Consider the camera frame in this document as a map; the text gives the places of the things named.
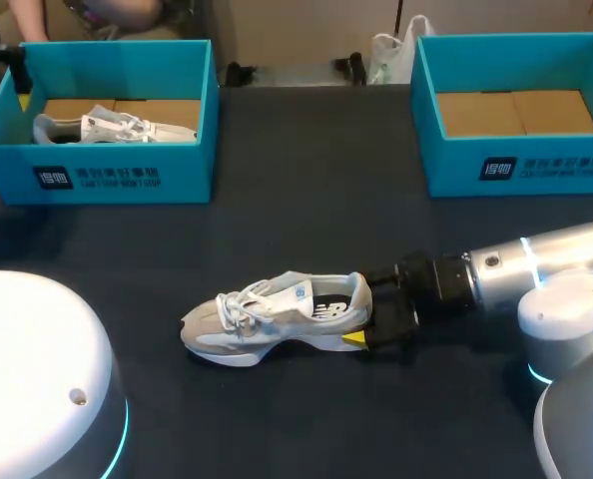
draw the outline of shoelace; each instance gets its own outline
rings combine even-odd
[[[134,115],[130,115],[128,113],[122,113],[121,115],[126,115],[130,118],[130,122],[121,121],[121,129],[122,133],[128,134],[130,136],[122,136],[116,135],[117,140],[122,140],[124,142],[144,142],[148,143],[149,139],[155,140],[155,132],[151,130],[151,123],[148,120],[141,120],[139,117],[135,117]],[[141,132],[136,132],[134,130],[135,127],[139,127],[142,129]]]
[[[219,318],[224,330],[234,331],[241,329],[245,325],[246,320],[250,322],[250,326],[254,326],[257,321],[264,323],[272,322],[271,318],[258,314],[246,307],[246,304],[250,302],[257,302],[270,307],[272,302],[260,295],[269,288],[270,284],[267,280],[263,279],[251,284],[241,292],[234,291],[228,294],[217,295],[217,311],[219,312]]]

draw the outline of cardboard box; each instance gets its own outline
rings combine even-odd
[[[592,116],[578,90],[512,93],[526,135],[593,135]]]
[[[448,137],[525,135],[511,93],[441,93],[437,97]]]
[[[209,41],[52,42],[24,48],[34,83],[27,108],[20,105],[10,72],[0,85],[0,195],[6,204],[210,200],[219,84]],[[100,100],[107,108],[114,104],[117,110],[119,104],[144,112],[140,116],[147,120],[190,126],[197,141],[31,144],[37,114],[77,118]]]
[[[411,103],[434,197],[593,193],[593,33],[422,37]]]
[[[578,90],[436,95],[448,137],[593,134]]]

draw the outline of blue box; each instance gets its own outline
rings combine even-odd
[[[0,195],[7,205],[210,200],[219,84],[209,41],[31,43],[25,48],[34,82],[26,110],[10,71],[0,85]],[[33,119],[51,98],[201,100],[197,142],[32,145]],[[105,178],[104,172],[111,171],[128,174]],[[102,173],[91,177],[96,172]],[[42,175],[58,181],[46,185]]]
[[[418,40],[412,113],[433,197],[593,193],[593,134],[446,135],[437,94],[527,90],[579,90],[593,119],[593,33]]]

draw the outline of person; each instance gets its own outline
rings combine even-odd
[[[53,23],[61,23],[63,17],[73,12],[82,20],[79,26],[111,24],[123,34],[157,30],[145,37],[151,40],[178,38],[177,32],[171,33],[169,28],[161,28],[160,23],[165,13],[170,13],[171,7],[179,6],[180,3],[174,0],[8,0],[19,32],[26,42],[71,39],[51,38],[47,23],[52,27]]]

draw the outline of white sneaker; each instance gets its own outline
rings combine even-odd
[[[197,132],[186,127],[141,120],[100,105],[73,120],[54,120],[40,114],[33,123],[38,145],[64,143],[195,143]]]
[[[355,351],[342,336],[361,329],[372,311],[365,278],[288,271],[241,292],[219,294],[182,319],[181,340],[194,354],[226,366],[257,364],[295,339],[327,351]]]

